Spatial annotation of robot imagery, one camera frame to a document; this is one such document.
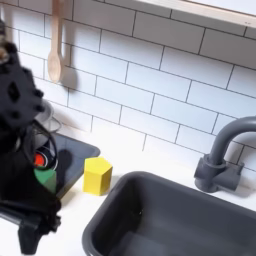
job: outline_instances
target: shelf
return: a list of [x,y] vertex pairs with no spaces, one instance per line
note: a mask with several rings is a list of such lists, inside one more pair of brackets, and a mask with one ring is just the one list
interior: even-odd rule
[[183,1],[183,0],[138,0],[138,1],[166,7],[169,9],[202,15],[208,18],[236,23],[243,26],[247,26],[247,27],[256,28],[256,15],[236,12],[233,10],[222,9],[218,7],[204,5],[201,3],[195,3],[195,2]]

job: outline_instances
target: green object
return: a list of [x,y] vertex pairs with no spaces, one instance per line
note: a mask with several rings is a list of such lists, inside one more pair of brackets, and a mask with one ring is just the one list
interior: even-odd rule
[[54,170],[39,171],[35,169],[37,180],[50,192],[56,193],[57,175]]

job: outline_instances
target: stove burner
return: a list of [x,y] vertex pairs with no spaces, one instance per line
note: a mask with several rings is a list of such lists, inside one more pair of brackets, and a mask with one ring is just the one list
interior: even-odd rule
[[[35,165],[46,167],[49,162],[53,161],[53,159],[54,159],[54,152],[48,147],[43,146],[36,151]],[[58,160],[56,161],[55,166],[51,169],[56,170],[57,166],[58,166]]]

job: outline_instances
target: white countertop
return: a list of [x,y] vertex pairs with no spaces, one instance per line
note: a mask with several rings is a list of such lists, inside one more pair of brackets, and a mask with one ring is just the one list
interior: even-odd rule
[[[101,155],[113,165],[111,186],[124,174],[131,171],[147,171],[186,185],[193,189],[194,170],[181,166],[167,157],[156,157],[139,152],[128,152],[111,147],[79,130],[64,126],[60,132],[64,135],[98,146]],[[82,192],[83,177],[72,187],[62,200],[59,213],[62,225],[56,234],[51,233],[42,238],[36,256],[85,256],[82,248],[82,234],[106,196],[97,197]],[[239,187],[237,195],[224,191],[213,196],[230,201],[256,211],[256,193]],[[0,219],[0,256],[19,256],[18,227]]]

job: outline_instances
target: tile wall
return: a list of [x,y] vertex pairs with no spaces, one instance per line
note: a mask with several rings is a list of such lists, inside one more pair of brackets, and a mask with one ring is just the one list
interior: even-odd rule
[[[1,1],[9,40],[56,117],[195,168],[220,129],[256,114],[256,30],[131,0],[65,0],[61,84],[47,74],[51,0]],[[226,160],[256,188],[256,135]]]

